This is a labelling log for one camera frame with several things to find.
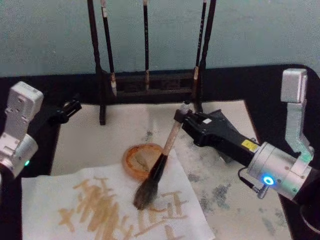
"paper sheet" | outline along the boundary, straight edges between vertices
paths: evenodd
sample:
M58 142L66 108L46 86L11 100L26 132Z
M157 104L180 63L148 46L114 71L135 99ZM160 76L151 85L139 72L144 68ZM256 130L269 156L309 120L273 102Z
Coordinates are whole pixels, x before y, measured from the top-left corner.
M23 240L212 240L198 199L171 152L149 209L121 164L22 179Z

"white paper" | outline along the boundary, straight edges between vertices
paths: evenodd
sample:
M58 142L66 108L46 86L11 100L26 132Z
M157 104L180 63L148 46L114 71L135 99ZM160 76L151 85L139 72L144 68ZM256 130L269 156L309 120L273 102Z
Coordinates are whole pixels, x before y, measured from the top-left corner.
M104 182L106 187L112 190L103 191L102 181L94 178L108 178ZM85 180L87 180L87 187L94 186L91 189L96 189L97 198L101 202L106 199L106 196L114 195L111 202L107 204L110 207L109 210L106 204L104 206L101 204L94 213L94 210L97 209L95 207L97 201L93 201L88 216L83 216L85 203L89 198L85 198L87 195L83 187L74 189L74 186ZM154 208L162 210L162 212L149 209L138 211L134 207L132 202L139 185L140 182L125 173L121 164L85 168L69 175L23 178L23 240L212 240L215 238L174 151L168 158L167 166L158 186L157 198L153 203ZM171 192L177 193L162 196ZM112 215L110 209L112 207L115 209L116 203L118 203L118 212L116 215ZM106 217L94 230L91 221L99 222L98 215L102 216L104 213L109 213L109 218ZM67 217L62 222L62 214L63 216L69 214L69 221ZM139 225L139 214L141 214L140 217L143 216L144 226ZM121 228L124 216L127 216L127 219ZM115 219L116 228L111 230L112 237L106 238L103 235L108 231L108 226L112 225L111 219ZM146 228L153 224L156 224L154 228L141 234L143 230L148 230ZM126 238L130 227L132 232Z

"blue led light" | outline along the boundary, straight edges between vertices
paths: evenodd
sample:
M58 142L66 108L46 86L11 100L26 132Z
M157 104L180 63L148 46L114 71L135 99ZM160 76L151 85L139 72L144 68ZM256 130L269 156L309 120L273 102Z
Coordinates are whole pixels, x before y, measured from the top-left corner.
M264 178L263 178L263 181L264 181L264 183L265 184L267 184L267 185L273 185L274 183L275 183L275 181L272 179L272 177L270 177L270 176L265 176Z

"brush tip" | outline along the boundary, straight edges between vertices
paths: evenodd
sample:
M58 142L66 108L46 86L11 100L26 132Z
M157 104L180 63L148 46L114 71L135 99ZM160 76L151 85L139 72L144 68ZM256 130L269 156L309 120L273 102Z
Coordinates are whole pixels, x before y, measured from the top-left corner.
M137 189L133 205L138 210L143 210L153 202L158 193L158 183L152 178L147 178Z

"light blue wall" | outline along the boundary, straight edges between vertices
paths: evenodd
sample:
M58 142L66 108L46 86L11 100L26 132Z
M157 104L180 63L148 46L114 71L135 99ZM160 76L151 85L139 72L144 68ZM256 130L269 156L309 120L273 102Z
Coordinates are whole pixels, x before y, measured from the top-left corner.
M208 68L297 63L320 73L319 0L217 2ZM94 4L108 71L100 1ZM115 70L142 71L142 0L107 4ZM151 70L194 67L201 10L202 0L150 0ZM0 0L0 37L0 76L94 72L86 0Z

